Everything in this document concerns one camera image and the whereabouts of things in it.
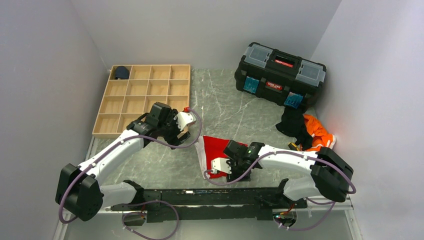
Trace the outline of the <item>red white underwear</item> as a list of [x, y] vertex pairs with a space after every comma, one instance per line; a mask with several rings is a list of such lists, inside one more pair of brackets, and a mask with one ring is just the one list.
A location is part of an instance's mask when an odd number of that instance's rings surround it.
[[226, 176], [218, 178], [210, 178], [209, 173], [211, 172], [211, 162], [215, 158], [227, 158], [229, 156], [225, 154], [225, 149], [230, 143], [229, 139], [217, 138], [207, 135], [202, 135], [198, 138], [197, 142], [194, 144], [198, 162], [200, 166], [200, 173], [204, 180], [214, 186], [229, 186], [234, 183], [237, 183], [237, 180], [227, 180]]

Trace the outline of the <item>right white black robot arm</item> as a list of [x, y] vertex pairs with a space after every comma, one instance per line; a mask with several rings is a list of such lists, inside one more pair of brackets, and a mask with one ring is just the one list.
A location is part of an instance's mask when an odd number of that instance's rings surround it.
[[262, 142], [245, 146], [230, 140], [223, 153], [225, 157], [214, 159], [211, 167], [215, 172], [228, 174], [228, 182], [240, 181], [252, 169], [288, 169], [303, 174], [302, 178], [282, 181], [282, 190], [275, 194], [276, 203], [282, 208], [315, 196], [343, 203], [348, 194], [356, 191], [352, 184], [353, 168], [328, 147], [295, 151]]

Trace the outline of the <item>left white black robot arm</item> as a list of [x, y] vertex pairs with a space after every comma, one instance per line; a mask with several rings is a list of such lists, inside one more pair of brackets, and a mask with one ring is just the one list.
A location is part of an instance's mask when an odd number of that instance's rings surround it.
[[145, 201], [143, 187], [132, 180], [114, 185], [106, 185], [105, 180], [125, 160], [152, 142], [170, 149], [192, 146], [192, 142], [184, 144], [191, 136], [185, 128], [195, 123], [202, 123], [195, 110], [187, 107], [178, 111], [156, 102], [98, 154], [78, 165], [67, 164], [59, 174], [55, 195], [60, 222], [69, 224], [75, 219], [85, 222], [99, 210], [115, 205], [139, 209]]

